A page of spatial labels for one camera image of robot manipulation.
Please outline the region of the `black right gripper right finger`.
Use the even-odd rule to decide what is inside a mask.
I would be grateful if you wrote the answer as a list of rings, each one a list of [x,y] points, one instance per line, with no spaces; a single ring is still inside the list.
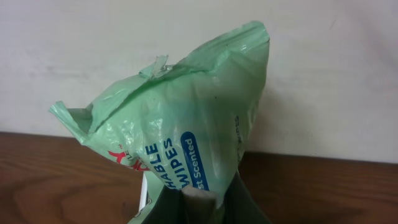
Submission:
[[[224,224],[271,224],[252,199],[239,172],[236,172],[224,196]]]

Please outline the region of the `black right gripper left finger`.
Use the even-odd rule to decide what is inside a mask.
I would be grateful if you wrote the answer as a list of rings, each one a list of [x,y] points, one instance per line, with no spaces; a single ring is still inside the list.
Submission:
[[[142,224],[186,224],[186,214],[181,190],[163,187],[153,209]]]

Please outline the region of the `light teal crinkled packet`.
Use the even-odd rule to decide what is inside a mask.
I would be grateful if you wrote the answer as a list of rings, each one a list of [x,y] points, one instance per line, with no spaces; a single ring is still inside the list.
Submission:
[[[266,83],[269,46],[264,24],[251,21],[174,65],[157,57],[85,108],[59,101],[50,112],[81,145],[145,174],[148,202],[133,223],[163,187],[182,191],[186,215],[208,202],[209,221],[219,222]]]

